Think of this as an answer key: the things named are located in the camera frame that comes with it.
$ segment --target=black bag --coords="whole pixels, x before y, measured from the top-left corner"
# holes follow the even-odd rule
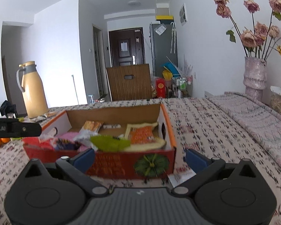
[[[0,107],[1,116],[6,116],[8,118],[8,113],[14,113],[16,118],[18,117],[18,113],[16,110],[16,105],[11,104],[9,101],[4,101]]]

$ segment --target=door frame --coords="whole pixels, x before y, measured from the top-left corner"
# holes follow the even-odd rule
[[[108,94],[108,83],[107,83],[107,76],[106,76],[106,64],[105,64],[105,55],[104,55],[104,39],[103,39],[103,30],[99,28],[98,26],[92,24],[93,27],[93,57],[94,62],[95,59],[95,43],[94,43],[94,34],[95,30],[97,31],[97,42],[98,42],[98,51],[99,51],[99,64],[100,64],[100,74],[101,74],[101,81],[102,81],[102,87],[103,87],[103,94]]]
[[[114,67],[114,56],[113,56],[113,53],[112,53],[112,43],[111,43],[111,32],[122,32],[122,31],[132,31],[132,30],[140,30],[141,32],[141,39],[142,39],[142,54],[143,54],[143,64],[146,63],[146,58],[145,58],[145,41],[144,41],[144,37],[143,37],[143,27],[136,27],[136,28],[127,28],[127,29],[122,29],[122,30],[114,30],[114,31],[108,31],[108,39],[109,39],[109,48],[110,48],[110,63],[111,63],[111,66]]]
[[[9,88],[9,84],[8,84],[8,75],[7,75],[7,69],[6,69],[5,55],[2,56],[1,62],[2,62],[2,74],[3,74],[3,82],[4,82],[5,92],[6,92],[6,98],[9,102],[12,103],[10,88]]]

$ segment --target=blue gripper pad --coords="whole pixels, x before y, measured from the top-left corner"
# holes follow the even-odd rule
[[[94,161],[95,151],[89,149],[74,158],[71,158],[70,163],[82,173],[86,173],[86,171],[93,165]]]
[[[186,163],[195,172],[201,172],[207,168],[212,162],[206,156],[198,153],[193,149],[188,149],[186,152]]]

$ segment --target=patterned bedsheet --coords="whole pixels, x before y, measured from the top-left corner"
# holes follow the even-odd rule
[[[124,107],[163,103],[169,113],[177,140],[175,173],[188,170],[183,161],[185,151],[195,149],[205,156],[221,157],[227,162],[238,163],[242,158],[250,158],[277,198],[277,209],[271,225],[281,225],[281,168],[254,141],[248,132],[229,117],[223,110],[207,99],[163,99],[118,101],[95,104],[94,106],[72,106],[55,108],[54,111],[91,109],[100,107]],[[20,141],[10,142],[0,149],[0,225],[10,224],[4,211],[3,201],[7,191],[28,162],[28,157]],[[95,178],[106,187],[161,187],[169,186],[168,180],[108,180]]]
[[[281,115],[240,93],[226,93],[210,100],[233,118],[281,167]]]

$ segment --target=orange cardboard box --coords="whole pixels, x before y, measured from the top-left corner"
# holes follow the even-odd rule
[[[52,128],[57,128],[58,134],[66,132],[79,132],[85,121],[103,121],[105,125],[121,125],[120,128],[99,130],[99,134],[119,136],[126,131],[127,124],[156,123],[158,127],[153,131],[154,136],[163,138],[167,144],[163,149],[146,152],[102,152],[97,151],[93,166],[86,172],[91,176],[99,176],[108,179],[144,179],[144,178],[163,178],[172,174],[175,163],[176,141],[171,127],[169,116],[163,104],[154,104],[146,106],[133,107],[108,107],[92,110],[72,110],[64,111],[53,118],[49,123],[43,126],[43,133],[48,133]],[[52,155],[54,162],[61,156],[67,155],[73,157],[77,154],[74,151],[50,151],[35,150],[33,153],[27,151],[28,146],[24,146],[26,153],[30,158],[39,158],[42,160],[44,155]],[[160,175],[146,175],[148,172],[135,171],[138,165],[152,171],[158,168],[162,170]]]

